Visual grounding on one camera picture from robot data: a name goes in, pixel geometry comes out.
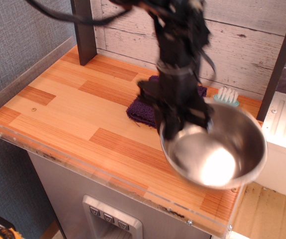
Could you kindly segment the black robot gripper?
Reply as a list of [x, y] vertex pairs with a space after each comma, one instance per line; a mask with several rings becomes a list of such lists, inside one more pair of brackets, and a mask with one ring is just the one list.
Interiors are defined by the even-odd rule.
[[157, 80], [141, 80], [137, 85], [139, 100], [154, 108], [157, 131], [165, 139], [173, 139], [185, 122], [199, 125], [207, 132], [212, 130], [212, 108], [199, 94], [198, 77], [194, 73], [161, 72]]

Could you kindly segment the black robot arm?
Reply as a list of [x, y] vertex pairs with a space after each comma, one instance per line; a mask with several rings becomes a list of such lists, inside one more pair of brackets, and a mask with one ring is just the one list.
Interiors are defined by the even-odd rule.
[[115, 0], [148, 12], [160, 48], [158, 81], [140, 81], [139, 99], [154, 108], [158, 132], [171, 140], [186, 122], [208, 128], [212, 109], [198, 93], [200, 57], [210, 34], [202, 0]]

